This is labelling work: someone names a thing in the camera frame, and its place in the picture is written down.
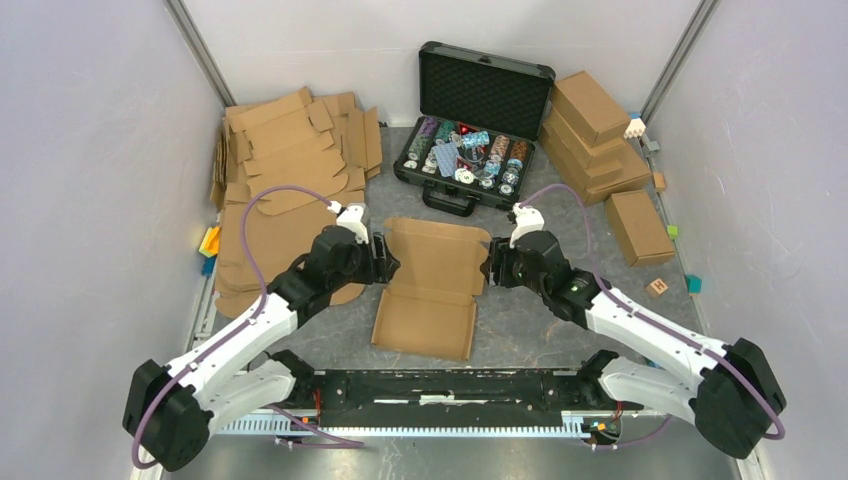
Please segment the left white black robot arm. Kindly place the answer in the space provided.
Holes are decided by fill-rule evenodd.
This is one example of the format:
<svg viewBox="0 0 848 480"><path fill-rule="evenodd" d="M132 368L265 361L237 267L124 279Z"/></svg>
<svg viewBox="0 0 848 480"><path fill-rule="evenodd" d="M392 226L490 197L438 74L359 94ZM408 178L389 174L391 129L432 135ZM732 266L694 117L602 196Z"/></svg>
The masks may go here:
<svg viewBox="0 0 848 480"><path fill-rule="evenodd" d="M346 227L327 227L309 252L217 334L166 365L153 360L140 365L122 419L133 438L134 466L176 471L234 421L283 401L306 405L314 394L309 375L278 359L250 373L243 367L325 310L340 289L387 284L400 265L382 234L360 241Z"/></svg>

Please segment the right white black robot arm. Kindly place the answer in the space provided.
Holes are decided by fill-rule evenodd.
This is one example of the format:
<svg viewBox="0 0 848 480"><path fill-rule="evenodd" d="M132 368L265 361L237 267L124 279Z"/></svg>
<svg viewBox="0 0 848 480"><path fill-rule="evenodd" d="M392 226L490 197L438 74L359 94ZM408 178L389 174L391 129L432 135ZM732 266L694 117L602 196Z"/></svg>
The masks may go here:
<svg viewBox="0 0 848 480"><path fill-rule="evenodd" d="M649 310L599 275L575 268L545 230L498 237L482 267L494 286L523 287L558 319L613 339L650 361L614 352L581 368L580 400L591 408L635 403L693 425L722 453L747 458L762 440L786 436L786 397L759 345L729 344L681 327Z"/></svg>

